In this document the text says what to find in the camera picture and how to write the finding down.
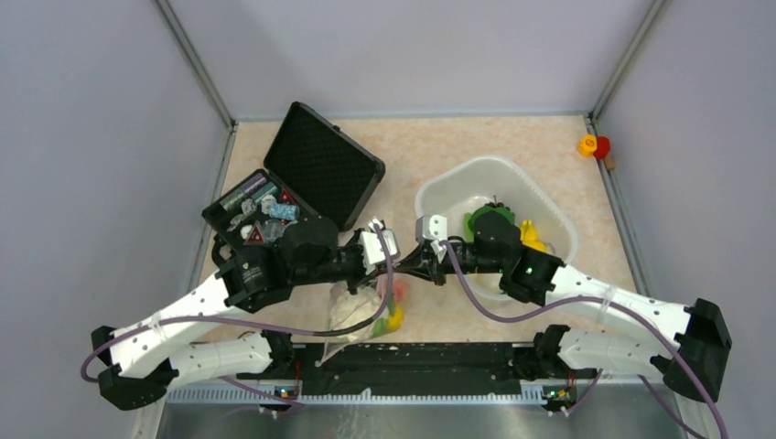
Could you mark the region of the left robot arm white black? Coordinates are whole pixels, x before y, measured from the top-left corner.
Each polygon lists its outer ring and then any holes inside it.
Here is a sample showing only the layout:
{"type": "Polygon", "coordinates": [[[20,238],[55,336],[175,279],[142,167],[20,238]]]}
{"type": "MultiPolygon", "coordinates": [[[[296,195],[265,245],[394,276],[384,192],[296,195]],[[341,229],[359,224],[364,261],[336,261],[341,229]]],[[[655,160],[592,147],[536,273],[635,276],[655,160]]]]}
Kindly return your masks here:
{"type": "Polygon", "coordinates": [[[293,367],[290,338],[342,337],[370,326],[386,309],[342,329],[314,331],[248,320],[289,299],[297,286],[344,283],[351,291],[393,274],[400,250],[393,232],[373,219],[343,246],[337,226],[323,217],[285,228],[269,244],[234,254],[201,285],[127,327],[92,331],[93,352],[81,376],[122,411],[137,410],[169,391],[201,380],[266,372],[282,378],[293,367]]]}

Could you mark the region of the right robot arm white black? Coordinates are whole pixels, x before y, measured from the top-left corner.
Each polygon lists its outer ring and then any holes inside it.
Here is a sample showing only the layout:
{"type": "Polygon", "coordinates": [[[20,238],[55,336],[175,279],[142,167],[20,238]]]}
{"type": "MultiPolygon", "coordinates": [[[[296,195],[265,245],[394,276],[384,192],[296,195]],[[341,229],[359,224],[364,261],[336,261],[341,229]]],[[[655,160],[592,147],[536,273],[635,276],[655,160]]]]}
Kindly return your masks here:
{"type": "Polygon", "coordinates": [[[535,338],[536,363],[549,377],[568,369],[611,369],[662,379],[686,398],[717,402],[732,338],[719,306],[704,298],[691,305],[664,302],[597,280],[557,256],[522,242],[520,229],[496,211],[473,220],[473,237],[447,235],[439,215],[417,220],[417,247],[398,265],[402,273],[442,285],[455,274],[499,275],[511,299],[560,308],[595,319],[613,337],[566,325],[535,338]]]}

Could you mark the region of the white oval plastic basket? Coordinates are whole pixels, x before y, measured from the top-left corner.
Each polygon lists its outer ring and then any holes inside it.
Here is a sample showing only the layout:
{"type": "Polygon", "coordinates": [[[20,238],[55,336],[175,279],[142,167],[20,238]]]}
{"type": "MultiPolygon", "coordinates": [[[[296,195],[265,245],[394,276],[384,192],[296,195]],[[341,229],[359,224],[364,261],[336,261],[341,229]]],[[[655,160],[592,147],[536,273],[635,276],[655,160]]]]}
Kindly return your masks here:
{"type": "Polygon", "coordinates": [[[530,221],[534,236],[551,254],[574,261],[577,230],[553,198],[511,159],[475,157],[426,181],[415,196],[415,214],[441,215],[449,234],[472,239],[468,220],[478,210],[497,209],[516,226],[530,221]]]}

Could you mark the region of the pink toy peach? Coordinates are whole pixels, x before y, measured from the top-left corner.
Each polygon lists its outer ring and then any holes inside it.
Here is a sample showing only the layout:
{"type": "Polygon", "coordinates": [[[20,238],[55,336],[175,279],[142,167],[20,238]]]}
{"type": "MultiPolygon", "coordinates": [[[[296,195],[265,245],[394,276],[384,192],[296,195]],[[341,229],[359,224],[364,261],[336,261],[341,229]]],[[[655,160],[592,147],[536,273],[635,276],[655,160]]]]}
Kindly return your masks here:
{"type": "Polygon", "coordinates": [[[393,282],[393,298],[397,303],[403,302],[409,292],[409,283],[405,280],[396,280],[393,282]]]}

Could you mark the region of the clear pink-dotted zip bag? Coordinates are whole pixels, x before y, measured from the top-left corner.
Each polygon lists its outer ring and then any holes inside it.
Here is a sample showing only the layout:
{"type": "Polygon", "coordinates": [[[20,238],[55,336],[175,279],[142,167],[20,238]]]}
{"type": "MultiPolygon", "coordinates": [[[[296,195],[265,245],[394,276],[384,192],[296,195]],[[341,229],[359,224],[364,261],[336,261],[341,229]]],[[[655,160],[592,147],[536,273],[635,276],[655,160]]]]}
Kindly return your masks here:
{"type": "MultiPolygon", "coordinates": [[[[388,291],[387,284],[387,279],[380,277],[359,287],[356,294],[352,294],[346,288],[345,283],[335,284],[329,293],[326,331],[352,327],[374,315],[380,306],[383,305],[383,299],[388,291]]],[[[408,282],[395,276],[392,283],[392,297],[385,303],[385,307],[375,320],[366,327],[357,329],[349,334],[327,336],[324,342],[323,353],[320,359],[315,361],[315,366],[317,368],[322,367],[350,345],[365,343],[373,338],[399,330],[404,323],[404,301],[408,292],[408,282]]]]}

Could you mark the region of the white toy cauliflower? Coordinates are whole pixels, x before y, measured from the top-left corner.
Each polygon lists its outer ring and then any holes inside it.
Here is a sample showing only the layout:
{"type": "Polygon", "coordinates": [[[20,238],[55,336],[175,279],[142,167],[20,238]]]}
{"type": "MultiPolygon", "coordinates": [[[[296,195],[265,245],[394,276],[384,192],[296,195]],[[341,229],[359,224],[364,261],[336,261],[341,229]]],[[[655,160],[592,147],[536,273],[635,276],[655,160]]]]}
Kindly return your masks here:
{"type": "Polygon", "coordinates": [[[329,310],[331,330],[354,326],[373,316],[381,304],[381,297],[372,289],[338,295],[329,310]]]}

